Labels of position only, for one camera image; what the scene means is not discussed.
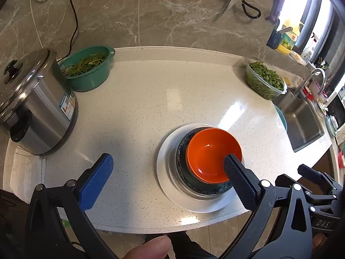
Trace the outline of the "person's left hand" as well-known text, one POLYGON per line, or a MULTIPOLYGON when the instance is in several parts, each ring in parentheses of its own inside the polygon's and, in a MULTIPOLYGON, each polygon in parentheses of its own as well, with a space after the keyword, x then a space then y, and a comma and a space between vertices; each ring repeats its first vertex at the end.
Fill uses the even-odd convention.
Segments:
POLYGON ((131 249, 123 259, 164 259, 171 247, 171 240, 167 236, 159 236, 131 249))

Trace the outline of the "person's right hand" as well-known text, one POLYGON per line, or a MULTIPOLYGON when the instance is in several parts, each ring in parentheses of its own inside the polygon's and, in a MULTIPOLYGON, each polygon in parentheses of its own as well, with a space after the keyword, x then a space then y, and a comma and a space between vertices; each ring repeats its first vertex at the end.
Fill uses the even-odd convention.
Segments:
POLYGON ((313 238, 313 241, 312 241, 313 251, 316 252, 317 250, 319 250, 324 245, 324 243, 327 241, 327 239, 328 238, 324 234, 322 234, 322 233, 317 234, 313 238))

